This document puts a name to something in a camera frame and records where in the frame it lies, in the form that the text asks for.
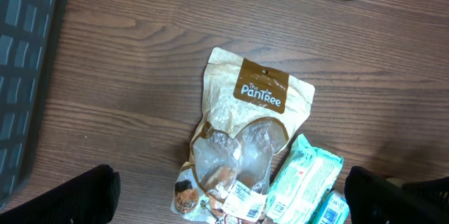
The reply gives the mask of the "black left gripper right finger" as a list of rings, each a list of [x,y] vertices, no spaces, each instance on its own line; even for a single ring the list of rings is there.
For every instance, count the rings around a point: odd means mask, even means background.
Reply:
[[[448,213],[362,166],[351,168],[344,195],[353,224],[448,224]]]

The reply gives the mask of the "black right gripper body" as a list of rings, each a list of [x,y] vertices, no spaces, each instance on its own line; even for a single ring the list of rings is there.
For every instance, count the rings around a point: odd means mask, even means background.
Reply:
[[[436,206],[442,212],[448,213],[449,177],[436,180],[405,183],[402,189]]]

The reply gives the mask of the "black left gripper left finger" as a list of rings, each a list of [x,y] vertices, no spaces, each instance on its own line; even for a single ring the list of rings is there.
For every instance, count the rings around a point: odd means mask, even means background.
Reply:
[[[121,192],[119,172],[101,164],[1,214],[1,224],[110,223]]]

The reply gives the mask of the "teal tissue pack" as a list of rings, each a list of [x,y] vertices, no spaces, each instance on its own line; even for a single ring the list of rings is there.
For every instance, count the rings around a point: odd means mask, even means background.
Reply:
[[[333,190],[319,207],[312,224],[344,224],[350,213],[344,195]]]

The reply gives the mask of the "teal wipes packet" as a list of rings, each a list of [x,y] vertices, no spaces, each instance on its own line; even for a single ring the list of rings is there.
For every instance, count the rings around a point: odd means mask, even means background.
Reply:
[[[270,185],[267,217],[275,223],[311,223],[343,164],[342,157],[311,146],[305,135],[299,135]]]

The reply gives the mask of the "beige brown snack bag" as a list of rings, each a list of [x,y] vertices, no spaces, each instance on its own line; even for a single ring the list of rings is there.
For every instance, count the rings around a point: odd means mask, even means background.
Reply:
[[[272,159],[310,115],[314,92],[286,72],[214,48],[172,211],[190,221],[263,223]]]

